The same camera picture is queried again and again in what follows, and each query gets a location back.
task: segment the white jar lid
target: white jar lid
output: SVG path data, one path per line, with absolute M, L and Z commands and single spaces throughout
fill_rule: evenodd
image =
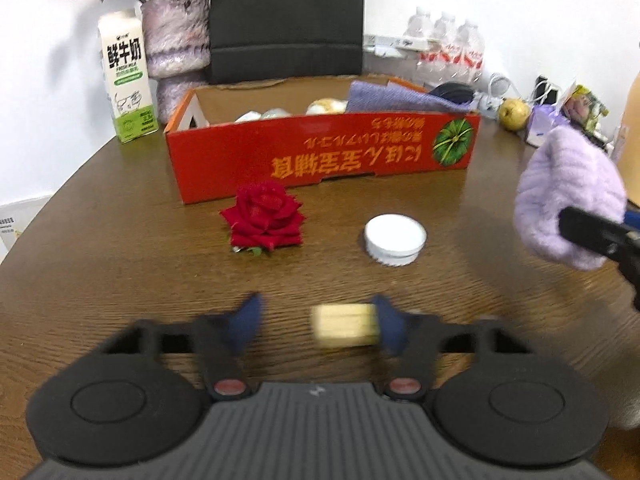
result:
M 364 228 L 367 252 L 392 266 L 406 265 L 418 257 L 427 241 L 427 231 L 408 216 L 388 214 L 369 220 Z

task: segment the white cable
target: white cable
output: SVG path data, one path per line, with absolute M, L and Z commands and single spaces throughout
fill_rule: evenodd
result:
M 526 102 L 529 105 L 532 105 L 535 101 L 538 101 L 538 100 L 540 102 L 544 102 L 546 97 L 549 95 L 549 92 L 551 92 L 552 90 L 556 90 L 558 92 L 558 94 L 562 93 L 562 89 L 558 85 L 544 80 L 544 81 L 540 81 L 539 83 L 537 83 L 534 86 L 533 90 L 531 91 L 531 94 L 529 95 L 529 97 L 527 97 L 527 99 L 523 99 L 522 95 L 520 94 L 520 92 L 518 92 L 518 89 L 516 88 L 516 85 L 513 84 L 513 81 L 511 81 L 511 79 L 509 79 L 505 75 L 501 75 L 501 74 L 495 73 L 489 79 L 489 88 L 488 88 L 489 98 L 493 98 L 494 97 L 493 94 L 491 93 L 491 85 L 497 79 L 507 80 L 509 82 L 509 85 L 511 85 L 511 88 L 513 88 L 513 91 L 516 92 L 516 95 L 518 96 L 518 99 L 522 99 L 524 102 Z M 547 86 L 547 89 L 546 89 L 544 94 L 542 94 L 540 97 L 536 98 L 536 90 L 542 84 L 545 84 Z

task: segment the purple cloth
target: purple cloth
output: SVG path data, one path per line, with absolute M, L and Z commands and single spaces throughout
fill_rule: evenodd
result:
M 558 126 L 520 177 L 513 222 L 536 256 L 578 270 L 598 269 L 606 258 L 559 235 L 558 214 L 570 205 L 622 222 L 626 193 L 618 169 L 602 150 L 570 126 Z
M 459 105 L 402 85 L 388 86 L 354 81 L 349 88 L 347 112 L 442 112 L 466 114 L 471 103 Z

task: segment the wooden table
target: wooden table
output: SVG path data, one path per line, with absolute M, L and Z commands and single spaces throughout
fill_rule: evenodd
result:
M 326 354 L 309 307 L 374 292 L 398 306 L 471 322 L 509 319 L 534 345 L 593 378 L 612 422 L 640 423 L 640 316 L 612 265 L 578 273 L 526 254 L 511 226 L 520 172 L 532 149 L 484 124 L 468 171 L 350 178 L 299 188 L 305 244 L 270 256 L 234 254 L 218 215 L 232 200 L 183 206 L 161 134 L 107 143 L 50 200 L 0 266 L 0 478 L 25 474 L 38 455 L 24 424 L 32 391 L 129 321 L 162 322 L 235 306 L 250 291 L 268 301 L 245 359 L 252 378 L 366 380 L 369 348 Z M 428 247 L 387 268 L 360 248 L 366 221 L 384 212 L 419 220 Z M 443 374 L 460 367 L 444 360 Z M 193 364 L 172 360 L 179 370 Z M 598 457 L 618 480 L 640 478 L 640 434 L 612 430 Z

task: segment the green melon logo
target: green melon logo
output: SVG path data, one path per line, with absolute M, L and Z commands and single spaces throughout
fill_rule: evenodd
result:
M 460 161 L 471 146 L 474 128 L 466 119 L 453 119 L 444 125 L 433 141 L 433 158 L 441 166 Z

